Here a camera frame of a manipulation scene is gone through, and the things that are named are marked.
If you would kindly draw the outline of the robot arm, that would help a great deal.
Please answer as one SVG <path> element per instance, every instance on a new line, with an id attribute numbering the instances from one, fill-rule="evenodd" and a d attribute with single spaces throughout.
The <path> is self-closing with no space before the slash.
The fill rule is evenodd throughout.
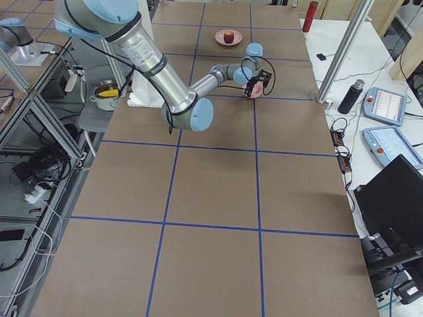
<path id="1" fill-rule="evenodd" d="M 19 18 L 1 20 L 1 49 L 9 53 L 15 47 L 28 46 L 33 37 Z"/>
<path id="2" fill-rule="evenodd" d="M 162 96 L 161 113 L 170 129 L 207 130 L 214 109 L 206 95 L 225 81 L 244 86 L 250 96 L 255 85 L 266 86 L 272 78 L 260 66 L 262 46 L 251 43 L 242 62 L 216 65 L 186 86 L 142 26 L 137 1 L 54 1 L 54 14 L 56 30 L 62 34 L 116 44 Z"/>

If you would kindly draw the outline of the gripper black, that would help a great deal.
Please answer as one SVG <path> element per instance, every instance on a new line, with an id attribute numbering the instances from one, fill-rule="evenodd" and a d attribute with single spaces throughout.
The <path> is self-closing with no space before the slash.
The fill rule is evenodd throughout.
<path id="1" fill-rule="evenodd" d="M 258 81 L 256 79 L 252 79 L 246 84 L 245 95 L 258 96 Z"/>

